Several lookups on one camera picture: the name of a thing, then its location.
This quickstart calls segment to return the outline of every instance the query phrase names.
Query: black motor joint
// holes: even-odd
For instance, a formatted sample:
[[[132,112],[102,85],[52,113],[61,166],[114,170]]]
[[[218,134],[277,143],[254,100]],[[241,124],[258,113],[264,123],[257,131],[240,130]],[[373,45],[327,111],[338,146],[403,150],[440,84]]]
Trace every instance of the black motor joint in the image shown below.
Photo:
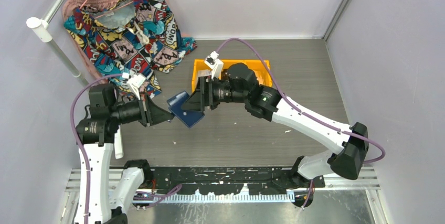
[[[142,125],[155,125],[173,119],[173,115],[159,108],[150,97],[145,94],[143,100],[118,102],[113,84],[100,84],[90,88],[90,118],[86,109],[86,116],[76,126],[83,144],[114,143],[114,134],[120,124],[139,121]]]
[[[237,63],[227,69],[222,80],[199,77],[195,91],[181,108],[203,112],[205,107],[213,110],[221,102],[244,103],[250,114],[271,121],[280,100],[276,89],[260,85],[253,70]]]

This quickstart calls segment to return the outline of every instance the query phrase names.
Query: blue object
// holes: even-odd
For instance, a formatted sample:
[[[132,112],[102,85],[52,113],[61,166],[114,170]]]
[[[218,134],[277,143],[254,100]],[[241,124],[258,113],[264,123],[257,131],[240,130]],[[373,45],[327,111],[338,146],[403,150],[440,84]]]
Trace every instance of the blue object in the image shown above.
[[[182,110],[181,105],[187,101],[190,95],[186,91],[171,97],[167,100],[168,109],[179,118],[188,128],[193,127],[199,120],[204,117],[204,112],[193,110]]]

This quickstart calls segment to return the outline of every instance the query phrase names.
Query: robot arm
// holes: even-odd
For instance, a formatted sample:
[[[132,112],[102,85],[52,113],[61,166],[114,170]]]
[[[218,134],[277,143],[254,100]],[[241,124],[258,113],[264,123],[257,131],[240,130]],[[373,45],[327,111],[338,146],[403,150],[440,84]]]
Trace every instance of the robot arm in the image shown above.
[[[272,88],[260,85],[255,73],[243,63],[230,66],[226,79],[219,80],[211,76],[199,77],[195,92],[182,105],[183,110],[211,110],[221,102],[244,103],[245,109],[253,116],[270,122],[281,123],[296,129],[317,140],[329,150],[309,157],[300,157],[294,164],[295,182],[307,184],[316,176],[337,173],[347,179],[357,179],[360,168],[368,151],[368,144],[338,131],[331,130],[309,118],[307,114],[327,123],[334,124],[343,131],[367,135],[366,126],[356,123],[354,126],[335,122],[319,115],[288,97],[288,100],[301,109],[294,110]]]
[[[89,195],[88,223],[126,223],[126,212],[134,193],[143,183],[151,183],[152,171],[147,160],[128,161],[122,178],[109,197],[109,167],[115,134],[120,124],[139,121],[142,125],[156,125],[173,119],[173,115],[156,106],[148,95],[128,103],[116,100],[112,84],[100,84],[89,90],[90,118],[87,115],[76,126],[90,163],[90,187],[87,187],[86,161],[79,150],[81,184],[79,207],[74,223],[84,223],[84,212]]]

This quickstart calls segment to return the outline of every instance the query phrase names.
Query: comic print shirt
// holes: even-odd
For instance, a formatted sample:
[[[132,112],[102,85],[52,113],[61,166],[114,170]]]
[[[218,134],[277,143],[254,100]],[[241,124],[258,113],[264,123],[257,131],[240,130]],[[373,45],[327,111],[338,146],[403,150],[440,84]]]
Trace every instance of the comic print shirt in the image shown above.
[[[114,9],[117,12],[118,7],[122,10],[128,1],[134,8],[129,6],[133,13],[123,18],[124,22],[129,20],[126,24],[109,27],[105,21],[101,23],[99,18],[94,18],[98,13]],[[146,76],[140,92],[150,97],[161,93],[154,70],[169,73],[197,47],[193,38],[181,37],[165,0],[119,0],[108,10],[90,6],[76,8],[64,27],[103,76],[123,72]],[[122,78],[113,78],[110,82],[122,92],[130,92]]]

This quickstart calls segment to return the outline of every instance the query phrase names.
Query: orange bin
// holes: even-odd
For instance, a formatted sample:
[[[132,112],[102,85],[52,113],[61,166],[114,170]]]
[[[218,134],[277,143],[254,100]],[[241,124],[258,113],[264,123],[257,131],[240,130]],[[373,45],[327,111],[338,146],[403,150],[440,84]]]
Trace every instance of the orange bin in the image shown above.
[[[272,79],[270,78],[269,73],[264,68],[263,64],[260,60],[221,60],[224,63],[222,67],[222,71],[225,71],[230,66],[236,63],[244,63],[248,68],[255,72],[257,76],[257,80],[260,84],[271,87],[273,85]],[[267,67],[270,69],[269,61],[265,60]],[[192,76],[192,92],[195,91],[196,84],[198,83],[198,72],[201,70],[210,70],[210,68],[204,63],[204,60],[195,60],[195,64],[193,66],[193,76]]]

